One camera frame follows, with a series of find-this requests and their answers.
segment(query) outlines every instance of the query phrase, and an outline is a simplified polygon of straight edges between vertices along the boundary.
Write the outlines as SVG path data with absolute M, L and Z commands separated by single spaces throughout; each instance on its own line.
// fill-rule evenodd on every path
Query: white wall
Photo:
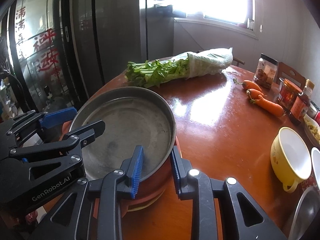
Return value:
M 185 51 L 233 47 L 233 55 L 245 61 L 244 68 L 255 72 L 260 54 L 298 68 L 303 40 L 304 4 L 301 0 L 256 0 L 262 4 L 263 25 L 259 40 L 220 27 L 197 23 L 175 22 L 174 55 Z
M 301 17 L 304 27 L 297 71 L 315 84 L 311 99 L 320 106 L 320 29 L 308 9 Z

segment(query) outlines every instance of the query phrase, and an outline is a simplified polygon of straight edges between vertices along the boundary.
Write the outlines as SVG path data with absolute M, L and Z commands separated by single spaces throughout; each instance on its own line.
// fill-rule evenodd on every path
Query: plastic bag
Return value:
M 173 57 L 171 60 L 189 59 L 189 78 L 203 76 L 206 74 L 214 75 L 220 73 L 222 69 L 232 64 L 232 48 L 230 49 L 210 49 L 199 53 L 184 52 Z

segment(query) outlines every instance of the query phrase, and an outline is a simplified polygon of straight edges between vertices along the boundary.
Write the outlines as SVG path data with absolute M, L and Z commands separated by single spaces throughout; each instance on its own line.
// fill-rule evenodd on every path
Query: bowl handle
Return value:
M 292 186 L 289 189 L 288 189 L 287 185 L 283 184 L 283 190 L 285 192 L 292 193 L 296 190 L 297 186 L 298 186 L 298 181 L 294 180 L 294 183 L 292 184 Z

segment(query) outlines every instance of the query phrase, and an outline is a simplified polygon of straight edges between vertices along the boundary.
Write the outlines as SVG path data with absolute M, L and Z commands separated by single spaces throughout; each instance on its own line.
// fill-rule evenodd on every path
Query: wooden chair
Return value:
M 287 78 L 293 83 L 295 83 L 302 90 L 306 85 L 306 78 L 302 76 L 298 71 L 294 70 L 292 67 L 284 64 L 283 62 L 279 62 L 278 66 L 278 74 L 276 78 L 276 83 L 280 84 L 279 78 Z
M 236 57 L 233 57 L 233 61 L 235 61 L 235 62 L 237 62 L 237 67 L 239 67 L 239 64 L 241 63 L 242 65 L 244 65 L 245 64 L 245 62 L 244 61 L 242 61 L 242 60 L 239 60 L 238 58 L 236 58 Z

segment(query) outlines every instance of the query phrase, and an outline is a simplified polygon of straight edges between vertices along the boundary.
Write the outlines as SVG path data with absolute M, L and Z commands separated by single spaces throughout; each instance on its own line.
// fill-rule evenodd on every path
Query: window sill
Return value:
M 258 40 L 254 31 L 248 30 L 245 28 L 241 28 L 239 26 L 236 26 L 236 25 L 233 25 L 230 23 L 220 22 L 220 21 L 211 20 L 211 19 L 196 18 L 196 17 L 175 18 L 174 20 L 176 22 L 182 22 L 182 23 L 197 23 L 197 24 L 203 24 L 203 25 L 208 25 L 208 26 L 220 27 L 220 28 L 223 28 L 226 30 L 231 30 L 231 31 L 234 31 L 237 33 L 241 33 L 243 35 L 254 38 L 255 40 Z

